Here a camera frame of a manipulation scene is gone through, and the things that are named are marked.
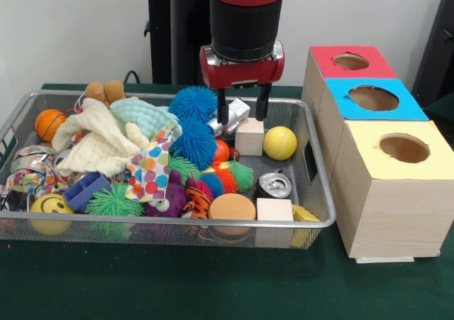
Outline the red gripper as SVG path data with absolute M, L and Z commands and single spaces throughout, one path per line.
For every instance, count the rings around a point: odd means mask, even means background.
M 257 62 L 231 62 L 219 57 L 210 45 L 201 46 L 199 51 L 201 74 L 206 86 L 217 89 L 217 121 L 228 123 L 228 105 L 225 88 L 244 84 L 260 85 L 256 101 L 255 117 L 264 121 L 267 117 L 268 101 L 273 83 L 278 81 L 284 70 L 284 48 L 275 41 L 270 56 Z

